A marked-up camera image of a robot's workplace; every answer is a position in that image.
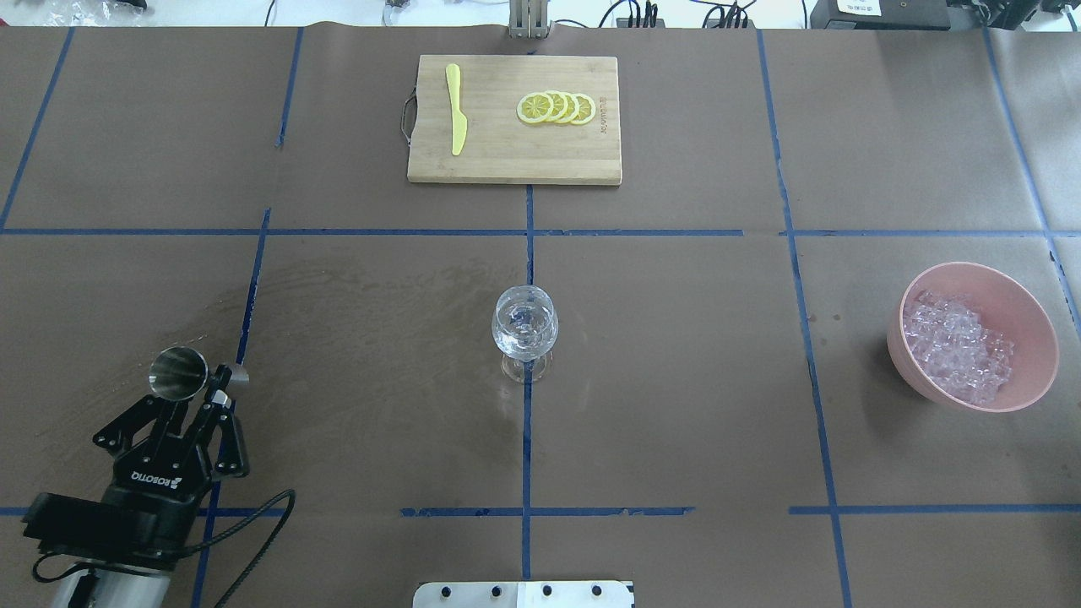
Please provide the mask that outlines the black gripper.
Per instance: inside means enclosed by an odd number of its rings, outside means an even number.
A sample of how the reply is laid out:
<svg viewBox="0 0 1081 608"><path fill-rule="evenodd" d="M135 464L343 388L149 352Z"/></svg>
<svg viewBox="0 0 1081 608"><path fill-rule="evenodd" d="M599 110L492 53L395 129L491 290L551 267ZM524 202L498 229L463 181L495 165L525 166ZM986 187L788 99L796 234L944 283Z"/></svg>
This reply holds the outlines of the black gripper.
<svg viewBox="0 0 1081 608"><path fill-rule="evenodd" d="M158 524L192 524L213 480L250 474L246 438L236 415L236 396L246 388L246 369L219 365L206 381L199 432L181 434L188 400L147 394L92 435L114 457L106 504L151 514ZM150 425L149 435L135 435ZM213 465L209 440L219 435Z"/></svg>

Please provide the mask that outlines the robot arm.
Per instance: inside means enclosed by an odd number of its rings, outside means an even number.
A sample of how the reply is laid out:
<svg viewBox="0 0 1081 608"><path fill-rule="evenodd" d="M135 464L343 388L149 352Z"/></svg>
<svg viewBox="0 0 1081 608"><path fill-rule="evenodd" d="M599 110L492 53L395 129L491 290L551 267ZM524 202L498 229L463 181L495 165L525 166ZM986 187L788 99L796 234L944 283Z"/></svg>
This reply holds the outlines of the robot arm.
<svg viewBox="0 0 1081 608"><path fill-rule="evenodd" d="M239 366L162 372L150 393L97 431L112 457L97 501L40 493L23 518L42 556L70 556L54 607L159 607L212 485L246 476L246 442L235 415Z"/></svg>

